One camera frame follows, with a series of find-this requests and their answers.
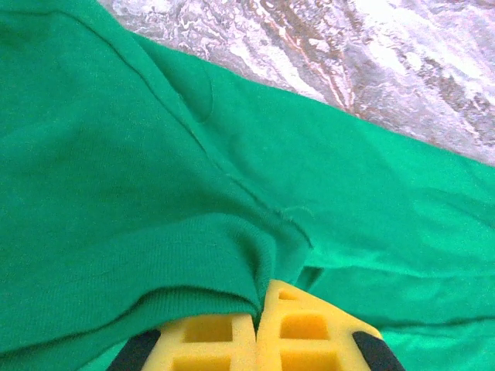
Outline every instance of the green shirt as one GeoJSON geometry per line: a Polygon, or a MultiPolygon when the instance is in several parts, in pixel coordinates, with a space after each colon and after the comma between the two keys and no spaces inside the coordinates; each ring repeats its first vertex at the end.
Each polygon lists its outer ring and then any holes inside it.
{"type": "Polygon", "coordinates": [[[78,369],[279,279],[406,369],[495,367],[495,169],[247,81],[94,0],[0,2],[0,370],[78,369]]]}

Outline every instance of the table surface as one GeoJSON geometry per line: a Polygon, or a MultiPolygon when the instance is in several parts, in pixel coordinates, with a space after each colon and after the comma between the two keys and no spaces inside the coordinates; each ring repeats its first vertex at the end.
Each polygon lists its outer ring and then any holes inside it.
{"type": "Polygon", "coordinates": [[[100,0],[127,29],[495,166],[495,0],[100,0]]]}

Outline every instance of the green cloth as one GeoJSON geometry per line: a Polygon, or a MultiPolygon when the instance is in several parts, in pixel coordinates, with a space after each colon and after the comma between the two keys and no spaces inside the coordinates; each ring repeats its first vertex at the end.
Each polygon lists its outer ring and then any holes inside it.
{"type": "Polygon", "coordinates": [[[78,369],[191,315],[257,321],[273,278],[377,326],[406,369],[495,369],[494,168],[94,0],[1,1],[0,82],[1,371],[78,369]]]}
{"type": "Polygon", "coordinates": [[[92,359],[89,363],[84,365],[82,368],[77,371],[104,371],[106,370],[115,357],[117,357],[118,353],[124,348],[126,341],[123,341],[115,346],[112,346],[110,349],[106,350],[103,354],[98,356],[95,359],[92,359]]]}

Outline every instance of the stitching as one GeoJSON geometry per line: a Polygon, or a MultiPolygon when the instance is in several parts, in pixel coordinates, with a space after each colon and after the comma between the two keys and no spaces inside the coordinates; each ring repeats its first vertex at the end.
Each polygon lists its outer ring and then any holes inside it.
{"type": "Polygon", "coordinates": [[[205,75],[208,76],[208,82],[210,83],[210,96],[211,96],[210,112],[208,112],[208,114],[205,116],[204,119],[199,121],[199,124],[204,124],[210,119],[211,115],[213,114],[216,99],[215,99],[215,93],[213,92],[213,83],[211,82],[211,76],[208,73],[207,69],[204,67],[204,65],[202,63],[200,63],[200,65],[201,65],[201,68],[203,69],[203,72],[205,73],[205,75]]]}
{"type": "MultiPolygon", "coordinates": [[[[85,27],[86,29],[90,30],[96,37],[98,37],[99,39],[101,39],[102,41],[104,41],[113,51],[114,53],[120,57],[121,61],[129,68],[131,69],[132,71],[134,71],[140,78],[141,80],[145,83],[145,85],[147,86],[148,90],[150,91],[150,93],[152,93],[153,97],[155,97],[155,99],[160,103],[160,105],[165,108],[169,113],[170,115],[176,119],[176,121],[181,124],[183,126],[183,128],[191,135],[191,137],[194,139],[194,141],[198,144],[198,146],[202,149],[202,151],[204,152],[204,154],[206,155],[206,157],[208,158],[210,164],[215,167],[216,169],[220,170],[220,172],[226,176],[227,178],[229,178],[230,180],[232,180],[237,186],[241,187],[249,196],[251,196],[253,198],[253,200],[258,203],[259,205],[263,206],[263,208],[269,210],[271,213],[274,213],[278,218],[282,219],[284,222],[286,222],[287,224],[290,224],[292,227],[296,228],[297,231],[299,233],[302,234],[302,236],[304,237],[304,239],[306,240],[306,243],[308,244],[309,248],[312,250],[313,249],[313,245],[312,245],[312,242],[308,236],[308,234],[306,233],[306,231],[304,231],[304,229],[299,225],[297,224],[296,222],[294,222],[294,220],[292,218],[289,218],[289,217],[286,217],[284,216],[283,212],[282,211],[279,211],[275,208],[272,208],[270,207],[267,203],[263,202],[260,197],[258,195],[256,195],[256,193],[254,191],[251,191],[249,189],[249,187],[247,187],[240,179],[237,179],[235,177],[233,177],[232,175],[226,173],[224,171],[224,169],[221,167],[220,164],[217,163],[217,161],[215,161],[211,156],[210,156],[210,153],[207,151],[207,149],[203,146],[203,144],[201,143],[201,141],[199,140],[199,138],[194,134],[194,131],[188,126],[186,125],[181,119],[180,117],[177,117],[176,115],[174,115],[173,112],[171,112],[171,110],[169,108],[167,108],[167,106],[163,103],[162,99],[159,97],[159,95],[152,89],[152,87],[150,86],[148,80],[141,74],[141,72],[137,69],[135,69],[131,64],[129,64],[129,62],[115,49],[115,47],[113,46],[113,44],[106,40],[102,35],[100,35],[97,31],[95,31],[94,29],[91,28],[91,26],[89,26],[86,22],[84,22],[83,20],[77,18],[75,15],[72,15],[70,13],[67,13],[67,12],[64,12],[64,11],[60,11],[60,10],[51,10],[51,11],[48,11],[48,12],[23,12],[23,11],[5,11],[5,10],[0,10],[0,12],[10,12],[10,13],[16,13],[16,14],[24,14],[24,15],[52,15],[52,14],[58,14],[58,15],[65,15],[67,18],[70,18],[72,19],[73,21],[81,24],[83,27],[85,27]]],[[[213,96],[212,96],[212,108],[211,108],[211,112],[208,114],[207,116],[207,119],[210,117],[210,115],[213,113],[213,96]]]]}

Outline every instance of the white marble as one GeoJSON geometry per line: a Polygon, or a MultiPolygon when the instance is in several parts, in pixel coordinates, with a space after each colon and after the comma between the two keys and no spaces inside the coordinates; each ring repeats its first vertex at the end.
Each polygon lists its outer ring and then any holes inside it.
{"type": "Polygon", "coordinates": [[[101,0],[131,31],[495,166],[495,0],[101,0]]]}

